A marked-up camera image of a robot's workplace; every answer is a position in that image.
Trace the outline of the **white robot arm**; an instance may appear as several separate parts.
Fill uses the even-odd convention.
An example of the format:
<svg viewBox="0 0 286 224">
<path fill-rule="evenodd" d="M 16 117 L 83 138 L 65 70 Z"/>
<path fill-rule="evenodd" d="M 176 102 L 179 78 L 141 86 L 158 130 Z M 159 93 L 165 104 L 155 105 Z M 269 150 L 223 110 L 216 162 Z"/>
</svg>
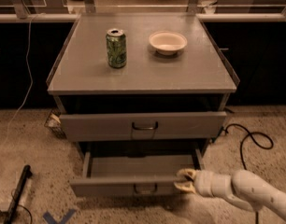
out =
<svg viewBox="0 0 286 224">
<path fill-rule="evenodd" d="M 174 186 L 202 197 L 221 198 L 246 211 L 256 212 L 265 206 L 286 221 L 286 193 L 247 170 L 222 175 L 208 170 L 181 169 Z"/>
</svg>

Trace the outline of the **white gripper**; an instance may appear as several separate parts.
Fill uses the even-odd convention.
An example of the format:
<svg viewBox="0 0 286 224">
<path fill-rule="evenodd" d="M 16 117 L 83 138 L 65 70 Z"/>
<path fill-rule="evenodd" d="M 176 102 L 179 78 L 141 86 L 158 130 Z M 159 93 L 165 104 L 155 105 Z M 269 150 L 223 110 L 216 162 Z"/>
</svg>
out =
<svg viewBox="0 0 286 224">
<path fill-rule="evenodd" d="M 231 176 L 216 174 L 211 171 L 185 168 L 177 171 L 177 177 L 184 177 L 185 182 L 175 182 L 174 186 L 184 192 L 198 193 L 203 197 L 228 199 L 233 195 Z"/>
</svg>

